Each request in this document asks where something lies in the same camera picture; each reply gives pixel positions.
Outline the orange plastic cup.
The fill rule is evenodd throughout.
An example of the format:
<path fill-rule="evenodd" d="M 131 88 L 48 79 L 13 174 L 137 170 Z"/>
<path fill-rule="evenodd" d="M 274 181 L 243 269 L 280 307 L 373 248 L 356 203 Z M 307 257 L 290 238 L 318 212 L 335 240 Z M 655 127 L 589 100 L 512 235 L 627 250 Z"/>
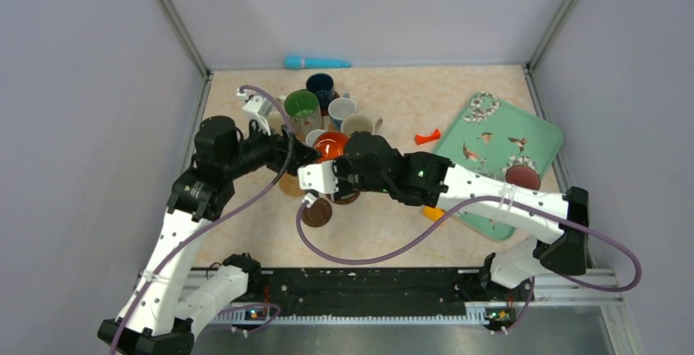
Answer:
<path fill-rule="evenodd" d="M 349 137 L 341 132 L 322 133 L 313 143 L 313 149 L 320 154 L 317 162 L 320 164 L 343 155 L 348 141 Z"/>

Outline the cream large mug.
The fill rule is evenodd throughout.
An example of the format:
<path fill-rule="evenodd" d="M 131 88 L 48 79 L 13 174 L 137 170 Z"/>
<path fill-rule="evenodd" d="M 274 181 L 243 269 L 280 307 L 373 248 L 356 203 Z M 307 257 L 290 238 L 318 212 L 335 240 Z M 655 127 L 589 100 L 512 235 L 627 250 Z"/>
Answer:
<path fill-rule="evenodd" d="M 383 118 L 379 115 L 354 114 L 348 116 L 341 124 L 340 131 L 352 136 L 355 133 L 376 134 L 383 124 Z"/>

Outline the dark blue mug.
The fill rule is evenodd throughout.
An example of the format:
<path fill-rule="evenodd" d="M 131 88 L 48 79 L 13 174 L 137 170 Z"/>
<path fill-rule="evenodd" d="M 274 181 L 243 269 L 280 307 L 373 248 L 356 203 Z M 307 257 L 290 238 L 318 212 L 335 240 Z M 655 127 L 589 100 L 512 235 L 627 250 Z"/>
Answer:
<path fill-rule="evenodd" d="M 307 78 L 305 87 L 318 99 L 321 110 L 327 110 L 335 98 L 334 79 L 325 73 L 313 74 Z"/>

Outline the dark woven coaster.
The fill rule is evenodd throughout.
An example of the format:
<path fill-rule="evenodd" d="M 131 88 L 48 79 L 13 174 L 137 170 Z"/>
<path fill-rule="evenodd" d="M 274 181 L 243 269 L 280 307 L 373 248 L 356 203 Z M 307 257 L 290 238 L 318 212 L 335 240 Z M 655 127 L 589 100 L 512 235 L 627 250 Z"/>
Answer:
<path fill-rule="evenodd" d="M 301 215 L 301 221 L 308 227 L 318 228 L 328 224 L 331 217 L 331 203 L 326 199 L 319 198 L 310 208 L 304 210 Z"/>

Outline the cream seashell mug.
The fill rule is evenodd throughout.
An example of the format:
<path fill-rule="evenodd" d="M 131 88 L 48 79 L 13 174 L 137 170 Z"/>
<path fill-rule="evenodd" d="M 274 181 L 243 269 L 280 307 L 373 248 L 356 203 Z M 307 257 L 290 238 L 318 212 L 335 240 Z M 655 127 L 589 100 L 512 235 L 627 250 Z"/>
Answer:
<path fill-rule="evenodd" d="M 267 117 L 268 126 L 273 134 L 282 134 L 282 127 L 285 125 L 285 121 L 282 115 L 277 111 L 271 111 Z"/>

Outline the maroon pink mug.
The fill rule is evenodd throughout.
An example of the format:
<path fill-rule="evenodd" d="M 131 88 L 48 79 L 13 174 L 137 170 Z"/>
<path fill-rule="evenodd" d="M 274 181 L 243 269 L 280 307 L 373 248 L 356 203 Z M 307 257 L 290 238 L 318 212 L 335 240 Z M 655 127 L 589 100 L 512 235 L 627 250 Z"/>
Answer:
<path fill-rule="evenodd" d="M 505 182 L 515 186 L 524 187 L 532 191 L 539 191 L 542 180 L 539 174 L 529 166 L 511 166 L 505 174 Z"/>

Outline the cork coaster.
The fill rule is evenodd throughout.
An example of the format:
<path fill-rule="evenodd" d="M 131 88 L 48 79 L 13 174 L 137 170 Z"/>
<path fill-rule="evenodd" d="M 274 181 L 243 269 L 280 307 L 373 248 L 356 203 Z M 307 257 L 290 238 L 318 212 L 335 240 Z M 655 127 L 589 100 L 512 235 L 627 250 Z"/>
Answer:
<path fill-rule="evenodd" d="M 300 188 L 298 178 L 288 173 L 284 174 L 277 184 L 280 191 L 289 197 L 303 197 L 305 192 Z"/>

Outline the green mug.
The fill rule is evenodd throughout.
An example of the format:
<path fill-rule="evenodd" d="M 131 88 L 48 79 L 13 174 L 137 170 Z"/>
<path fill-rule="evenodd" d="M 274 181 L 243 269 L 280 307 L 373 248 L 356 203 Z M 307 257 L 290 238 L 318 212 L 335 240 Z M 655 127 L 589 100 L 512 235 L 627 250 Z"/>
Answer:
<path fill-rule="evenodd" d="M 294 133 L 306 136 L 323 128 L 323 117 L 318 98 L 309 90 L 298 90 L 282 97 L 285 112 L 289 115 Z"/>

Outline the small grey cup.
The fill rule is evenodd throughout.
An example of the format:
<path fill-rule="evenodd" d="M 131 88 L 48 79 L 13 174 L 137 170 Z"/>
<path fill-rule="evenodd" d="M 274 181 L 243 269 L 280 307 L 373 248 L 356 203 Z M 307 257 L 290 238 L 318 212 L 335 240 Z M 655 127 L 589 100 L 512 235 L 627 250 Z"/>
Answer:
<path fill-rule="evenodd" d="M 320 138 L 321 135 L 323 135 L 326 132 L 326 130 L 323 129 L 314 129 L 310 131 L 309 133 L 306 134 L 304 143 L 306 146 L 309 147 L 314 147 L 314 144 L 316 141 Z"/>

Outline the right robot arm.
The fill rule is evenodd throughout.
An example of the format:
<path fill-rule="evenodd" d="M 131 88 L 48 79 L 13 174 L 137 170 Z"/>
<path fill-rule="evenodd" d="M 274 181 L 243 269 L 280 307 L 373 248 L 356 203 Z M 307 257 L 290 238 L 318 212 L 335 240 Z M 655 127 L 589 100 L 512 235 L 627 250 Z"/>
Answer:
<path fill-rule="evenodd" d="M 354 134 L 331 164 L 338 186 L 386 193 L 409 206 L 471 213 L 524 230 L 528 237 L 485 260 L 480 289 L 502 299 L 541 272 L 582 276 L 588 269 L 587 190 L 541 193 L 475 173 L 425 151 L 400 153 L 381 136 Z"/>

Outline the white blue mug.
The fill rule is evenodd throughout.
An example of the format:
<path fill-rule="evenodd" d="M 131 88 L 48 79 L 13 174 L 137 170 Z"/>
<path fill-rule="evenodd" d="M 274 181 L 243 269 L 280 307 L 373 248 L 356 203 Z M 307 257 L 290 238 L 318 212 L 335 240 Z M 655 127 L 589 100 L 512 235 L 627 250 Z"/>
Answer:
<path fill-rule="evenodd" d="M 348 93 L 333 99 L 327 108 L 328 116 L 336 130 L 341 130 L 343 122 L 357 111 L 358 107 Z"/>

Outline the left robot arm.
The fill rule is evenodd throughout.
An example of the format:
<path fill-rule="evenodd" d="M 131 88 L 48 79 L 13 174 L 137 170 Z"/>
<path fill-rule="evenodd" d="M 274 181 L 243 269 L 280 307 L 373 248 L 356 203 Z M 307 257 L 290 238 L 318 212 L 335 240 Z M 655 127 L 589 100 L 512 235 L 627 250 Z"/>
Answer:
<path fill-rule="evenodd" d="M 320 154 L 287 129 L 265 132 L 258 121 L 243 133 L 233 119 L 205 119 L 194 137 L 190 166 L 172 185 L 159 239 L 131 298 L 114 319 L 104 320 L 97 336 L 111 354 L 189 354 L 197 336 L 234 299 L 252 300 L 263 284 L 259 263 L 240 255 L 230 266 L 183 299 L 181 293 L 208 232 L 249 208 L 272 188 L 235 208 L 234 181 L 262 167 L 280 178 L 315 163 Z"/>

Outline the large brown wooden saucer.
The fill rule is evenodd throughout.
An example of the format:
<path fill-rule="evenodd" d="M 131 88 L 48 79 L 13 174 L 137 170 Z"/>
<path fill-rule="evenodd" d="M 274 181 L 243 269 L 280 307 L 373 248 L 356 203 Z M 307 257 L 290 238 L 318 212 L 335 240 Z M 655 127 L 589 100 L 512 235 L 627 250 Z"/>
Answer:
<path fill-rule="evenodd" d="M 328 199 L 334 204 L 346 205 L 346 204 L 352 204 L 353 202 L 355 202 L 356 199 L 359 198 L 359 196 L 360 196 L 360 192 L 357 191 L 354 193 L 350 193 L 348 195 L 338 195 L 338 196 L 329 195 Z"/>

